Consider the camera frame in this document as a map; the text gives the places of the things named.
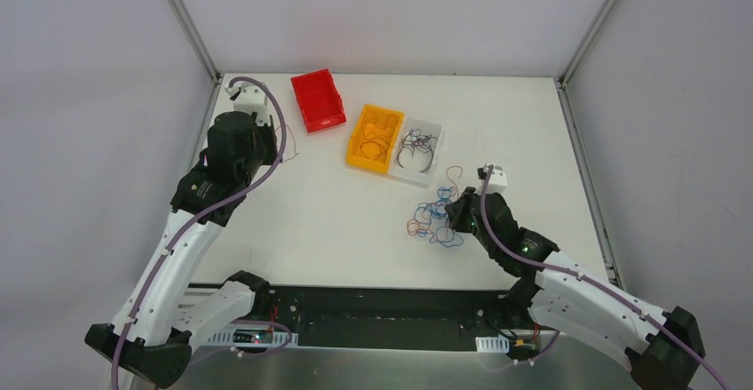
blue wire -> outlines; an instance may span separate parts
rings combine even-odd
[[[432,226],[437,223],[441,223],[437,229],[431,233],[428,230],[418,229],[416,236],[424,239],[426,236],[430,236],[429,243],[438,243],[445,248],[454,248],[462,245],[465,241],[455,230],[449,228],[449,217],[445,211],[445,206],[452,203],[452,196],[456,194],[454,187],[440,187],[437,189],[437,197],[439,200],[431,203],[420,203],[416,207],[416,211],[413,212],[413,219],[422,227],[431,229]],[[424,212],[428,212],[429,218],[424,216]],[[437,233],[440,231],[449,232],[452,237],[449,240],[440,240],[437,237]]]

white table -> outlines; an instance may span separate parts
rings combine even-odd
[[[233,76],[226,75],[225,84]],[[437,187],[449,184],[449,165],[465,169],[458,183],[462,191],[478,186],[476,168],[491,162],[508,174],[504,196],[519,224],[549,237],[579,263],[606,276],[551,79],[334,75],[347,123],[308,135],[290,84],[293,75],[249,76],[267,84],[280,101],[299,155],[282,164],[235,210],[193,282],[220,283],[245,269],[272,284],[510,288],[516,278],[488,259],[474,238],[465,237],[457,248],[443,248],[406,233],[416,206],[436,201]],[[446,123],[428,189],[345,164],[347,142],[365,103]],[[222,91],[213,117],[231,109]],[[289,142],[286,157],[293,153]]]

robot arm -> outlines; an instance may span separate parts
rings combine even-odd
[[[702,358],[705,352],[693,315],[681,307],[666,312],[581,267],[553,241],[518,226],[501,195],[507,178],[500,167],[480,168],[479,177],[485,180],[484,202],[475,188],[468,187],[446,211],[451,228],[476,236],[491,259],[520,278],[501,303],[611,357],[644,390],[685,390],[699,363],[647,319],[663,318],[663,327]],[[487,231],[482,204],[495,238],[517,259],[501,249]],[[539,263],[547,267],[534,266]],[[632,308],[601,290],[602,285],[627,299]]]
[[[178,183],[167,225],[146,271],[111,323],[92,325],[85,338],[88,346],[112,362],[117,341],[126,329],[120,366],[161,388],[178,380],[198,346],[231,321],[252,312],[257,295],[269,287],[255,275],[238,272],[201,304],[178,310],[204,253],[245,196],[192,224],[173,245],[174,250],[168,251],[168,244],[201,211],[248,187],[258,169],[272,164],[277,156],[266,95],[245,85],[229,93],[234,111],[215,119],[207,132],[207,147]],[[139,300],[145,286],[147,292]],[[136,314],[134,303],[139,305]],[[120,387],[129,388],[130,379],[130,374],[123,374]]]

white bracket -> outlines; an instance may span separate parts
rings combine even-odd
[[[167,224],[162,233],[162,239],[160,239],[155,253],[141,275],[139,283],[134,288],[128,301],[126,301],[111,321],[115,326],[115,334],[120,335],[123,331],[123,326],[130,322],[133,324],[128,333],[129,341],[141,338],[144,340],[145,346],[159,346],[167,341],[170,336],[170,327],[175,320],[178,302],[186,291],[191,276],[194,275],[194,271],[199,266],[204,253],[222,231],[222,227],[212,222],[193,224],[180,236],[180,239],[174,246],[174,251],[164,256],[165,252],[169,252],[166,250],[166,247],[172,236],[193,217],[194,214],[182,210],[172,212],[168,216]],[[154,268],[155,263],[160,259],[164,263],[152,281],[144,302],[136,313],[136,322],[134,323],[133,318],[130,316],[133,303]],[[231,318],[229,322],[246,313]]]
[[[233,320],[248,314],[254,292],[240,282],[226,282],[219,291],[187,310],[178,310],[172,327],[191,332],[188,344],[193,352]]]
[[[243,82],[234,85],[233,88],[225,88],[225,91],[231,98],[238,94],[238,97],[233,100],[233,110],[249,115],[256,113],[257,126],[272,125],[272,117],[269,115],[269,109],[266,106],[266,94],[259,87]]]
[[[510,341],[504,336],[476,337],[476,351],[479,353],[509,353]]]
[[[494,165],[493,163],[487,163],[484,165],[484,169],[489,172],[489,166],[492,166],[492,176],[489,178],[489,186],[487,193],[499,193],[501,194],[507,188],[507,174],[502,171],[502,167]]]
[[[663,309],[631,296],[580,267],[566,253],[553,252],[546,264],[569,268],[578,277],[550,269],[536,273],[536,285],[541,288],[534,295],[528,312],[534,322],[555,330],[561,330],[584,344],[620,363],[630,370],[630,360],[625,348],[643,353],[648,347],[647,334],[659,331],[641,318],[641,314],[621,304],[600,289],[583,280],[589,276],[608,285],[611,290],[632,302],[645,314],[662,318]]]
[[[252,338],[251,341],[238,341],[235,337],[236,332],[242,332],[246,335],[253,332],[258,333],[258,338]],[[288,340],[288,334],[286,332],[277,331],[272,336],[272,342],[261,342],[263,334],[266,333],[264,327],[254,326],[226,326],[220,332],[214,334],[210,339],[202,344],[202,346],[236,346],[236,347],[250,347],[250,348],[273,348],[282,346],[285,341]],[[293,334],[293,340],[286,348],[292,348],[298,346],[298,334]]]

gray wall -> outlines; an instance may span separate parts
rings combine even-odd
[[[184,0],[225,72],[484,76],[561,75],[603,1]]]
[[[0,388],[94,388],[209,78],[165,0],[0,0]]]
[[[695,313],[733,388],[753,345],[751,70],[753,0],[622,0],[570,85],[628,289]]]

